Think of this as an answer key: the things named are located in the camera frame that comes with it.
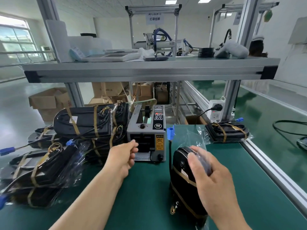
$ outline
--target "hand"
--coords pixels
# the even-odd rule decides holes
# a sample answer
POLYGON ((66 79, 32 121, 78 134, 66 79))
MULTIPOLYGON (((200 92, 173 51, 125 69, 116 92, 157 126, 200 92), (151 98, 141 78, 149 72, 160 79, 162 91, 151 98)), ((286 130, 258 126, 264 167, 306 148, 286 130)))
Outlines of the hand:
POLYGON ((138 151, 137 146, 138 143, 133 139, 129 143, 112 147, 104 167, 119 172, 123 180, 128 176, 128 170, 134 165, 135 153, 138 151))
POLYGON ((212 166, 213 173, 208 177, 197 157, 189 153, 188 162, 199 198, 218 229, 250 229, 238 205, 229 170, 206 150, 196 146, 191 149, 202 154, 212 166))

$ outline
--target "aluminum shelf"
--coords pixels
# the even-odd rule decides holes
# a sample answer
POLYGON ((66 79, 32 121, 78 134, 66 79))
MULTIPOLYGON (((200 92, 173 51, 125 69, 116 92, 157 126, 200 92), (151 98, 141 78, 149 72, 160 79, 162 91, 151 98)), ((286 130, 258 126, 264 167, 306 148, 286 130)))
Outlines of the aluminum shelf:
POLYGON ((25 64, 30 83, 273 79, 280 59, 173 58, 167 61, 25 64))

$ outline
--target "air conditioner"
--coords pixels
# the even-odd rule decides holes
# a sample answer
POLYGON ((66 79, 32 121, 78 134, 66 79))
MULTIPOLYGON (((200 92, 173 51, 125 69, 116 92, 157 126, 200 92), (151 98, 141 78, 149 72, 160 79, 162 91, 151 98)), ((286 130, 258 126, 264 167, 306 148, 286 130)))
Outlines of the air conditioner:
POLYGON ((53 55, 53 52, 52 52, 50 47, 48 47, 48 46, 41 46, 41 50, 45 51, 45 52, 49 51, 48 53, 43 53, 45 60, 47 60, 47 61, 48 60, 54 60, 54 55, 53 55))

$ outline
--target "black knob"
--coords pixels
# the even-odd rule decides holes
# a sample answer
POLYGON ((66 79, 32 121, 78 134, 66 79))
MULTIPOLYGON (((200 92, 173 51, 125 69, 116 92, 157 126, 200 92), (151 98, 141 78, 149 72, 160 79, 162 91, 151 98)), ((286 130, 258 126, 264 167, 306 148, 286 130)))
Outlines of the black knob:
POLYGON ((162 154, 158 154, 158 161, 163 161, 163 155, 162 154))

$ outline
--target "white electrical socket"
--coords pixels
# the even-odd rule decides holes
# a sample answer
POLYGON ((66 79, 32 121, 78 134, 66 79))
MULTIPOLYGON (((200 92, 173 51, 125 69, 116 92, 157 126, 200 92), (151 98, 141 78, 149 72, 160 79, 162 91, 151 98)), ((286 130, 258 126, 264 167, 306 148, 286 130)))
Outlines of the white electrical socket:
MULTIPOLYGON (((223 100, 222 99, 221 100, 210 100, 208 109, 213 108, 216 104, 221 104, 222 107, 224 108, 225 98, 223 98, 223 100)), ((207 114, 207 117, 210 120, 210 122, 213 123, 213 122, 220 122, 221 121, 222 112, 223 112, 223 109, 221 111, 209 110, 208 112, 206 112, 206 114, 207 114)))

